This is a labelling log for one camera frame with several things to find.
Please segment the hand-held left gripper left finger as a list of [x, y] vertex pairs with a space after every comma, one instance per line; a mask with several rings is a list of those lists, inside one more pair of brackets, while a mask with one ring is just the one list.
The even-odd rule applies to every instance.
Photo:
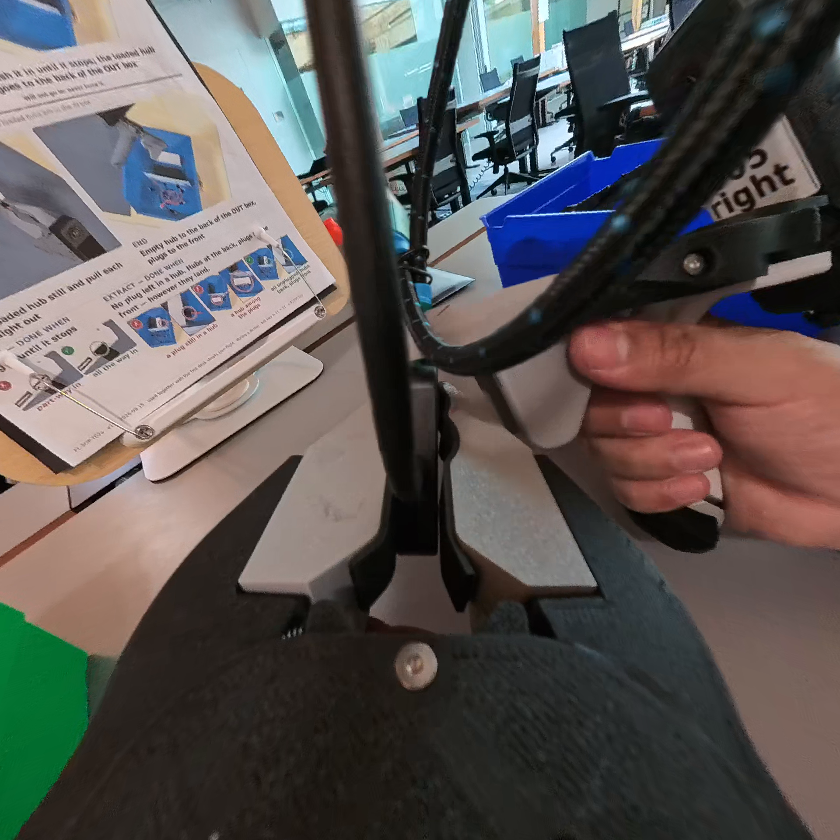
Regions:
[[238, 585], [368, 611], [396, 567], [391, 514], [372, 411], [363, 405], [306, 450]]

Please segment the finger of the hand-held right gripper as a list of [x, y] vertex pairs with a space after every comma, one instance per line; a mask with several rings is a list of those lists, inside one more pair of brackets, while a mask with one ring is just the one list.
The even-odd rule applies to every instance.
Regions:
[[537, 279], [486, 297], [488, 349], [545, 349], [586, 323], [634, 309], [622, 279]]

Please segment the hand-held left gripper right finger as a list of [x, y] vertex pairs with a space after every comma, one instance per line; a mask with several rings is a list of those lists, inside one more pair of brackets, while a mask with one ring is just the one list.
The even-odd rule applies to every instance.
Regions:
[[502, 426], [462, 407], [441, 427], [441, 574], [456, 611], [597, 593], [540, 463]]

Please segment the black braided cable green plugs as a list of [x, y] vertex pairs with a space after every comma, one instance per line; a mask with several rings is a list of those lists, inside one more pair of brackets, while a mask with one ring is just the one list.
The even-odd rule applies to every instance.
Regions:
[[[649, 171], [626, 187], [615, 212], [555, 279], [635, 282], [699, 212], [722, 179], [770, 129], [838, 36], [838, 2], [748, 2], [670, 124]], [[488, 349], [433, 333], [403, 276], [406, 329], [443, 371], [488, 375], [545, 349]]]

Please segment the blue plastic bin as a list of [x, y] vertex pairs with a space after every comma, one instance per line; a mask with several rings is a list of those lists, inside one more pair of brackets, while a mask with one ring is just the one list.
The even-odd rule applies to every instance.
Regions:
[[[557, 274], [567, 267], [611, 213], [570, 208], [648, 163], [662, 143], [656, 139], [620, 145], [607, 157], [586, 152], [483, 216], [502, 286]], [[787, 122], [781, 121], [684, 233], [813, 196], [819, 187], [802, 146]]]

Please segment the green plastic bin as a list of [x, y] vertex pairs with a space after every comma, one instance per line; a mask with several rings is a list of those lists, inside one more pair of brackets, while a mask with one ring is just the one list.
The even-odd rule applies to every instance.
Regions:
[[1, 838], [15, 838], [88, 727], [88, 655], [1, 604]]

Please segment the person's right hand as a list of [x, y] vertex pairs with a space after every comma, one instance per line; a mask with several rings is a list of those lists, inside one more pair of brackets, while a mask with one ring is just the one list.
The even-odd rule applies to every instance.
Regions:
[[592, 324], [570, 338], [592, 383], [581, 436], [615, 498], [644, 514], [705, 500], [791, 546], [839, 549], [836, 345], [725, 322]]

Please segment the white sign stand base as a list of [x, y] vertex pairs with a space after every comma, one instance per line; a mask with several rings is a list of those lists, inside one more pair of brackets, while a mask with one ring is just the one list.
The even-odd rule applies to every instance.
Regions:
[[298, 348], [280, 353], [243, 381], [231, 386], [140, 457], [145, 478], [168, 480], [314, 383], [323, 363]]

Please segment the long wooden office desk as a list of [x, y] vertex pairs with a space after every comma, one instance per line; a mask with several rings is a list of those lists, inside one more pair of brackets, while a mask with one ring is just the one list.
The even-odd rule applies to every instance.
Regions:
[[[473, 129], [479, 122], [480, 115], [463, 119], [457, 123], [456, 133], [462, 134], [467, 130]], [[385, 142], [380, 152], [385, 171], [390, 172], [416, 159], [419, 143], [419, 132], [417, 130]], [[326, 158], [317, 160], [309, 173], [298, 175], [297, 178], [304, 189], [311, 192], [317, 188], [316, 184], [330, 184], [331, 167]]]

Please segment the printed instruction sheet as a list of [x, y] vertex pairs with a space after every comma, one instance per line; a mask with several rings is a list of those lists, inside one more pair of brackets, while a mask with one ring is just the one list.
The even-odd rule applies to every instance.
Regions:
[[73, 469], [335, 288], [151, 2], [1, 3], [2, 434]]

